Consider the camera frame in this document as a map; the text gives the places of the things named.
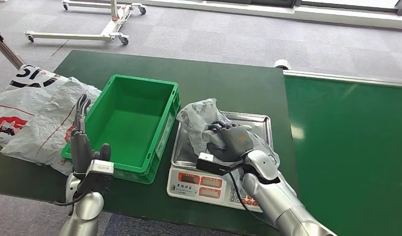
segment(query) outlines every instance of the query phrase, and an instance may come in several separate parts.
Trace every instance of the green plastic crate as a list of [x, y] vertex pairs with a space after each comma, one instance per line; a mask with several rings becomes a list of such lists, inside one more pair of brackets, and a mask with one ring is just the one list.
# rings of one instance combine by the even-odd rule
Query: green plastic crate
[[[114, 177], [153, 182], [180, 103], [176, 83], [111, 77], [88, 112], [86, 129], [94, 150], [111, 146]], [[62, 157], [71, 159], [69, 143]]]

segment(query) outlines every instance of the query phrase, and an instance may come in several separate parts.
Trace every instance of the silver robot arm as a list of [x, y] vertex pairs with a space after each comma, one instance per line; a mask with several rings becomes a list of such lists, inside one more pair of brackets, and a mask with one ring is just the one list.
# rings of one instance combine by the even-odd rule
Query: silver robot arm
[[264, 152], [247, 153], [245, 163], [261, 176], [252, 173], [243, 176], [243, 188], [252, 196], [284, 236], [336, 236], [318, 222], [304, 207], [295, 191], [272, 164]]
[[65, 187], [65, 203], [71, 216], [63, 225], [59, 236], [96, 236], [98, 216], [104, 207], [103, 194], [114, 176], [114, 163], [110, 162], [111, 148], [103, 144], [93, 151], [86, 135], [85, 117], [91, 101], [83, 94], [76, 104], [74, 129], [70, 133], [73, 173]]
[[[110, 179], [114, 173], [114, 163], [102, 160], [92, 160], [89, 165], [86, 178], [99, 180]], [[75, 193], [78, 192], [78, 179], [73, 173], [69, 175], [66, 183], [66, 199], [71, 202]], [[65, 222], [59, 236], [96, 236], [98, 232], [98, 216], [104, 207], [104, 198], [99, 192], [85, 192], [85, 196], [75, 203], [69, 205], [71, 217]]]
[[271, 225], [283, 236], [336, 236], [319, 223], [304, 207], [295, 191], [278, 171], [275, 157], [253, 148], [245, 128], [239, 124], [214, 121], [208, 129], [215, 131], [225, 147], [208, 143], [211, 154], [199, 155], [196, 168], [216, 175], [239, 171], [243, 189], [252, 196], [268, 216]]

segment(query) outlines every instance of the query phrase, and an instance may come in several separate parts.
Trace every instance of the green table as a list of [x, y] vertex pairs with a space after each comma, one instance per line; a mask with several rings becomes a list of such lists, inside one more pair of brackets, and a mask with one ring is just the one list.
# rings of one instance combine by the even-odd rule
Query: green table
[[[114, 73], [176, 81], [182, 105], [215, 97], [222, 110], [268, 115], [281, 171], [318, 220], [338, 235], [402, 235], [402, 85], [78, 51], [56, 72], [98, 88]], [[225, 94], [220, 86], [235, 92]], [[278, 235], [243, 211], [168, 197], [173, 141], [174, 135], [155, 182], [114, 180], [105, 210], [241, 234]], [[52, 201], [62, 198], [64, 181], [50, 168], [0, 155], [1, 194]]]
[[[274, 147], [283, 158], [281, 169], [293, 188], [298, 189], [285, 84], [280, 69], [73, 51], [55, 72], [74, 76], [99, 89], [104, 88], [113, 74], [174, 81], [179, 84], [182, 106], [215, 97], [223, 111], [268, 115], [272, 121]], [[113, 180], [105, 198], [104, 210], [239, 234], [278, 235], [276, 230], [245, 211], [167, 195], [166, 184], [176, 132], [177, 122], [155, 181], [144, 185]], [[13, 170], [14, 166], [23, 178], [7, 174], [7, 170]], [[0, 155], [0, 179], [4, 177], [7, 178], [5, 183], [0, 182], [0, 193], [44, 201], [63, 198], [66, 177], [49, 168]]]
[[402, 235], [402, 84], [284, 77], [304, 205], [340, 236]]

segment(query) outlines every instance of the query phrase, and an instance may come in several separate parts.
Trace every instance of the black cable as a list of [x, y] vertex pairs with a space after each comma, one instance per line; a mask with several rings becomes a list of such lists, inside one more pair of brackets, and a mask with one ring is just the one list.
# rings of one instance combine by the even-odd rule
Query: black cable
[[60, 207], [70, 206], [70, 205], [73, 205], [73, 204], [77, 203], [78, 201], [82, 200], [87, 194], [88, 193], [83, 193], [83, 194], [79, 195], [79, 197], [76, 198], [75, 200], [73, 200], [72, 202], [68, 202], [68, 203], [53, 202], [53, 204], [60, 206]]
[[234, 179], [233, 174], [232, 174], [230, 171], [229, 171], [228, 173], [230, 174], [231, 180], [233, 180], [233, 184], [234, 184], [234, 188], [236, 189], [237, 197], [239, 198], [240, 203], [241, 203], [241, 205], [243, 205], [244, 209], [246, 209], [246, 211], [248, 211], [254, 218], [258, 219], [258, 220], [261, 221], [262, 223], [266, 224], [266, 225], [269, 226], [269, 227], [274, 228], [275, 230], [278, 230], [278, 229], [276, 229], [271, 223], [269, 223], [269, 222], [267, 222], [267, 221], [261, 219], [260, 217], [256, 216], [255, 214], [253, 214], [253, 212], [251, 212], [251, 211], [247, 208], [247, 206], [243, 203], [243, 201], [242, 201], [242, 199], [241, 199], [241, 197], [240, 197], [239, 189], [238, 189], [238, 187], [237, 187], [236, 180]]

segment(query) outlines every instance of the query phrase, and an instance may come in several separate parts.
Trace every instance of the digital scale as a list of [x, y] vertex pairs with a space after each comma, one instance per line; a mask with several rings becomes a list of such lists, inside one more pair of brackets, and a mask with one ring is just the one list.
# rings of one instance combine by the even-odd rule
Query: digital scale
[[[223, 114], [234, 123], [246, 127], [273, 148], [268, 116], [231, 112]], [[193, 152], [188, 134], [179, 123], [167, 181], [167, 194], [176, 198], [244, 209], [235, 188], [221, 176], [197, 170], [197, 160], [198, 156]], [[241, 198], [249, 210], [263, 212], [251, 196], [241, 195]]]

